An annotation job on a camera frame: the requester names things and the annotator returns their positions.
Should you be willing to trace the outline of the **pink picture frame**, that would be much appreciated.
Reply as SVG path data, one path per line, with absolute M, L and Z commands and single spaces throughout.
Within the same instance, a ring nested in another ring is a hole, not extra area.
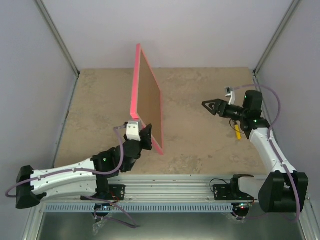
M 152 125 L 151 140 L 158 154 L 164 154 L 163 95 L 147 56 L 138 43 L 135 49 L 130 116 L 145 127 Z

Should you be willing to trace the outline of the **yellow screwdriver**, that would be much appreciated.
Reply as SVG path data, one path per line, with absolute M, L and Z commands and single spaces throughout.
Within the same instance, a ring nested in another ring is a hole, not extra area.
M 234 128 L 237 140 L 241 140 L 242 133 L 240 132 L 240 128 L 239 128 L 238 123 L 236 121 L 233 122 L 233 128 Z

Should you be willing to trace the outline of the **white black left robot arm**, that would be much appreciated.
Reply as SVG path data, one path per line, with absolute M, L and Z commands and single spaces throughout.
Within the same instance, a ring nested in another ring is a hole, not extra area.
M 15 207 L 29 209 L 58 197 L 107 198 L 108 180 L 130 172 L 142 151 L 153 148 L 151 124 L 141 128 L 138 122 L 128 121 L 113 130 L 118 133 L 120 129 L 126 133 L 118 137 L 118 146 L 86 160 L 44 170 L 35 170 L 31 165 L 21 167 L 16 179 Z

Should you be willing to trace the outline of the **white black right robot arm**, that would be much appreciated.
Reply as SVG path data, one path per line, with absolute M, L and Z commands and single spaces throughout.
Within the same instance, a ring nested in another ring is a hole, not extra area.
M 242 106 L 234 104 L 233 90 L 230 89 L 227 96 L 229 101 L 207 100 L 202 106 L 214 116 L 239 122 L 240 129 L 256 148 L 268 172 L 265 181 L 249 174 L 235 174 L 229 183 L 231 197 L 258 200 L 265 213 L 301 213 L 309 179 L 289 163 L 274 138 L 271 125 L 262 117 L 263 94 L 256 90 L 246 91 Z

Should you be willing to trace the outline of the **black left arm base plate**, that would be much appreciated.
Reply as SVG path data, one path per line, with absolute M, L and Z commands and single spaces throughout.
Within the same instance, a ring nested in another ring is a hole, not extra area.
M 86 183 L 81 185 L 80 191 L 77 193 L 82 200 L 89 200 L 89 197 L 108 200 L 108 201 L 122 201 L 125 197 L 126 186 L 123 184 L 112 184 L 99 186 L 94 183 Z

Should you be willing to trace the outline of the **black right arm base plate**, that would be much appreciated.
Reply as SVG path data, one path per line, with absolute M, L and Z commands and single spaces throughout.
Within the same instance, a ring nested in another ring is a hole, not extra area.
M 216 201 L 253 201 L 254 198 L 246 193 L 232 189 L 229 184 L 214 184 L 212 186 Z

